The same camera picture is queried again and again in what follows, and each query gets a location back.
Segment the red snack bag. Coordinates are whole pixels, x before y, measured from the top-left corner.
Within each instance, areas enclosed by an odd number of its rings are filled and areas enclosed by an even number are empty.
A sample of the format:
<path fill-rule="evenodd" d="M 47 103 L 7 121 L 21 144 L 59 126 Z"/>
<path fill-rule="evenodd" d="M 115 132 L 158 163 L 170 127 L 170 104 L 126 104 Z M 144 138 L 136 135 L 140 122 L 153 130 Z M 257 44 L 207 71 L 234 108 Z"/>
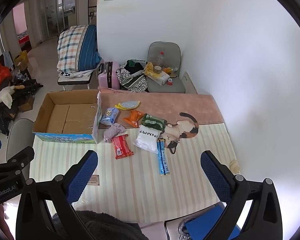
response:
<path fill-rule="evenodd" d="M 134 155 L 134 152 L 130 150 L 127 144 L 127 137 L 128 134 L 123 134 L 111 139 L 115 150 L 115 159 L 122 159 Z"/>

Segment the blue stick sachets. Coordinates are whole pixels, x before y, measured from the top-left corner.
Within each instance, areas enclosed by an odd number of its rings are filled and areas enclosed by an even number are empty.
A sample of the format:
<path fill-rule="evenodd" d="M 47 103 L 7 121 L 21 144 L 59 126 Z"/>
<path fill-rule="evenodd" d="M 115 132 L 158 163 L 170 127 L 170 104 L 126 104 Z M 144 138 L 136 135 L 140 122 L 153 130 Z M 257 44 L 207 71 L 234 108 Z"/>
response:
<path fill-rule="evenodd" d="M 158 140 L 157 142 L 158 150 L 158 162 L 159 162 L 159 173 L 161 176 L 170 174 L 170 169 L 168 167 L 168 162 L 165 155 L 165 142 L 163 140 Z"/>

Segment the lilac cloth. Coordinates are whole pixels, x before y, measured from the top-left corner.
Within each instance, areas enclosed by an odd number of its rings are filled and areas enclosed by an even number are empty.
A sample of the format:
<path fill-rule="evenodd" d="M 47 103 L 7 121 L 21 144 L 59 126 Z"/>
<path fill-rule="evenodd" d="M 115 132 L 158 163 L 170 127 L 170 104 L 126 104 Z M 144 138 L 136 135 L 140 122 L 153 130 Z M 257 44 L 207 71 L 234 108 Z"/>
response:
<path fill-rule="evenodd" d="M 108 129 L 105 130 L 103 138 L 105 142 L 111 142 L 114 137 L 126 134 L 127 131 L 124 126 L 118 123 L 112 124 Z"/>

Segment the blue tissue pack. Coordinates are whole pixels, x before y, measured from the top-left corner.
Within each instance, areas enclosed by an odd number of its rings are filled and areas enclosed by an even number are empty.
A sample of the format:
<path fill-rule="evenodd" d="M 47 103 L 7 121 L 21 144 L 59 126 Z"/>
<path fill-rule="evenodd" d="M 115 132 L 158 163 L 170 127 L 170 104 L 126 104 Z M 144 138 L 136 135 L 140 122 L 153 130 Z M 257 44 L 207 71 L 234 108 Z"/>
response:
<path fill-rule="evenodd" d="M 107 108 L 104 115 L 102 115 L 100 123 L 104 126 L 112 126 L 119 114 L 119 110 L 116 107 Z"/>

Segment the white NMRX soft pack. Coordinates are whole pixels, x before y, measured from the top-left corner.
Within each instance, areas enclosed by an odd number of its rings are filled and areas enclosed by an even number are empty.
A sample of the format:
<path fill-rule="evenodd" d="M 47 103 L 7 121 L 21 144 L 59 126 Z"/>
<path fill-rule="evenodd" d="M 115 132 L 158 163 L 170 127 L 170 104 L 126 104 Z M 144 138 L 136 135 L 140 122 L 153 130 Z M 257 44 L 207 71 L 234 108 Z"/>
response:
<path fill-rule="evenodd" d="M 159 139 L 161 131 L 140 125 L 140 129 L 133 144 L 143 150 L 157 153 L 157 140 Z"/>

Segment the orange snack bag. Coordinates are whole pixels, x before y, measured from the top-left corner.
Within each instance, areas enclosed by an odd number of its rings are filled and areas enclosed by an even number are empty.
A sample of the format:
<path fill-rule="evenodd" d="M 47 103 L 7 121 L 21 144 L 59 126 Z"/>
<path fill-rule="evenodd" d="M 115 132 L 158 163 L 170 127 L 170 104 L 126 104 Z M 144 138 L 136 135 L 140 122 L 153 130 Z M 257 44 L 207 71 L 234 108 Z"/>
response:
<path fill-rule="evenodd" d="M 139 120 L 144 116 L 144 113 L 137 110 L 130 110 L 130 116 L 123 118 L 123 120 L 134 128 L 138 128 Z"/>

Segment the yellow grey scrubbing mitt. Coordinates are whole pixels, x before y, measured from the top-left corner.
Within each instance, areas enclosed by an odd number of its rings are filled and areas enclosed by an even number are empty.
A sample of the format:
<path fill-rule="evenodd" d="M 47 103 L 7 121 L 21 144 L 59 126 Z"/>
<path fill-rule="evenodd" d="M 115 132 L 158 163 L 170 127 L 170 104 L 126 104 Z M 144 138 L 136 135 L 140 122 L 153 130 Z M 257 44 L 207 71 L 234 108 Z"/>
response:
<path fill-rule="evenodd" d="M 115 107 L 119 110 L 130 111 L 138 108 L 140 101 L 126 101 L 121 102 L 115 105 Z"/>

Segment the green snack bag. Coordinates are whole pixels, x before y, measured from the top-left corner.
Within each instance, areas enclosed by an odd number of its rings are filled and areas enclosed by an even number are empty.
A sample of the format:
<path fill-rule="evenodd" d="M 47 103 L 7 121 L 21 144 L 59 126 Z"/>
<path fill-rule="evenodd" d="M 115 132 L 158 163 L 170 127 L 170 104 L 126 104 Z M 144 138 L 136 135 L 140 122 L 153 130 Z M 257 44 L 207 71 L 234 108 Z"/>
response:
<path fill-rule="evenodd" d="M 158 118 L 156 116 L 150 115 L 150 114 L 145 114 L 143 116 L 143 119 L 141 121 L 141 124 L 143 126 L 146 126 L 148 128 L 156 129 L 159 131 L 164 131 L 165 127 L 167 125 L 167 121 L 162 118 Z"/>

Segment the grey round chair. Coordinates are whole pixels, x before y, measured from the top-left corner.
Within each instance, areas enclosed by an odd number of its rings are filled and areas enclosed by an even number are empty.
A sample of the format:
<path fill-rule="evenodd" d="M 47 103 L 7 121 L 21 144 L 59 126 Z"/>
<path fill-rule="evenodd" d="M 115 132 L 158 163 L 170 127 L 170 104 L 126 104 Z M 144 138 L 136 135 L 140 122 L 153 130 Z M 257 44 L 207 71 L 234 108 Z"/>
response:
<path fill-rule="evenodd" d="M 15 155 L 23 149 L 33 146 L 33 125 L 34 122 L 27 118 L 20 118 L 13 123 L 7 141 L 7 162 L 13 160 Z"/>

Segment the small brown cardboard box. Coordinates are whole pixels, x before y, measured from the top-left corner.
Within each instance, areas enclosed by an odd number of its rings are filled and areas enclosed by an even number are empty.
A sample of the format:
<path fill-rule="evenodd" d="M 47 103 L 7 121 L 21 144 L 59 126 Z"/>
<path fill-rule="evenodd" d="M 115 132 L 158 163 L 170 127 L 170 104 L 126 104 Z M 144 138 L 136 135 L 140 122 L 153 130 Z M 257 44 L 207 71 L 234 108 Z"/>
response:
<path fill-rule="evenodd" d="M 25 100 L 18 106 L 19 111 L 24 113 L 33 110 L 34 97 L 32 95 L 28 95 Z"/>

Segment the white goose plush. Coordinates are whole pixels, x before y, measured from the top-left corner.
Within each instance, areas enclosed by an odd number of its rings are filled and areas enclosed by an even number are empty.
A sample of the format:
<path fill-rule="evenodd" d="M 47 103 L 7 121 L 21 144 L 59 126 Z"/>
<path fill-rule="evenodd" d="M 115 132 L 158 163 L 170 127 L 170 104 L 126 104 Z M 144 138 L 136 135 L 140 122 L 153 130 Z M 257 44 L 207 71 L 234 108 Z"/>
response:
<path fill-rule="evenodd" d="M 12 94 L 15 93 L 16 89 L 24 89 L 24 85 L 19 86 L 7 86 L 0 91 L 0 103 L 4 103 L 6 107 L 11 109 L 12 106 Z"/>

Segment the cat pattern table mat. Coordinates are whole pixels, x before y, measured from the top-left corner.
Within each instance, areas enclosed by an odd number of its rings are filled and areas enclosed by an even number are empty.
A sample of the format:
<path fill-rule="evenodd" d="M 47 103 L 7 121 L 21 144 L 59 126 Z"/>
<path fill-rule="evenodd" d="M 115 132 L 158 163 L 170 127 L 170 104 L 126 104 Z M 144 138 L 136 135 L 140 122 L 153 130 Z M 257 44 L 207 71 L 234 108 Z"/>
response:
<path fill-rule="evenodd" d="M 97 144 L 49 142 L 35 137 L 30 177 L 36 181 L 53 179 L 65 172 L 88 150 L 98 155 L 92 182 L 74 208 L 108 213 L 132 223 L 155 223 L 183 217 L 218 202 L 218 197 L 200 166 L 205 150 L 227 165 L 236 156 L 221 113 L 210 95 L 173 93 L 101 93 L 102 108 L 125 101 L 140 101 L 139 111 L 175 125 L 196 119 L 198 134 L 165 150 L 170 174 L 159 173 L 158 155 L 136 147 L 135 128 L 127 129 L 127 144 L 133 156 L 115 159 L 114 146 L 98 130 Z"/>

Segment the plaid folded quilt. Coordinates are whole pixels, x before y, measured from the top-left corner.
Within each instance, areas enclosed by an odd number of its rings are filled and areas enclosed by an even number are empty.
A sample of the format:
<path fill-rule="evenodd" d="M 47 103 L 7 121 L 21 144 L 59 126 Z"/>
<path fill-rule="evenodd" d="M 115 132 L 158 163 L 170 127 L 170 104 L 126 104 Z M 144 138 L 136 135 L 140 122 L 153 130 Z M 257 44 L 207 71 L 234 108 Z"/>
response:
<path fill-rule="evenodd" d="M 57 54 L 60 73 L 96 69 L 102 60 L 97 47 L 96 25 L 76 25 L 63 31 L 58 39 Z"/>

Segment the patterned tote bag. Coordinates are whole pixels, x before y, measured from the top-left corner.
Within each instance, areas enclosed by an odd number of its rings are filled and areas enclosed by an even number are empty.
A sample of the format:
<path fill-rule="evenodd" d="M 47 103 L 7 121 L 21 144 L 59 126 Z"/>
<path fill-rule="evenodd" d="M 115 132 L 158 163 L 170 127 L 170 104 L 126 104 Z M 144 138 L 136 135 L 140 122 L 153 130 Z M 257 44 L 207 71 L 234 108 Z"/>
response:
<path fill-rule="evenodd" d="M 147 92 L 146 63 L 144 60 L 128 60 L 120 65 L 116 70 L 120 87 L 136 93 Z"/>

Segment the grey floor chair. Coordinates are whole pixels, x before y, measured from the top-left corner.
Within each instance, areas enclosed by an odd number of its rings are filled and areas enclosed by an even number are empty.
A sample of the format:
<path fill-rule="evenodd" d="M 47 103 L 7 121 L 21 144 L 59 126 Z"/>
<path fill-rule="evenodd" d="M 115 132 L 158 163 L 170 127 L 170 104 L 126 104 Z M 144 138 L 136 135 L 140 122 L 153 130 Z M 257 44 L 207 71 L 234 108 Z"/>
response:
<path fill-rule="evenodd" d="M 153 66 L 159 63 L 162 71 L 170 76 L 164 85 L 160 85 L 150 77 L 146 77 L 148 91 L 153 93 L 185 93 L 185 87 L 180 79 L 181 49 L 173 42 L 156 41 L 149 46 L 147 61 Z"/>

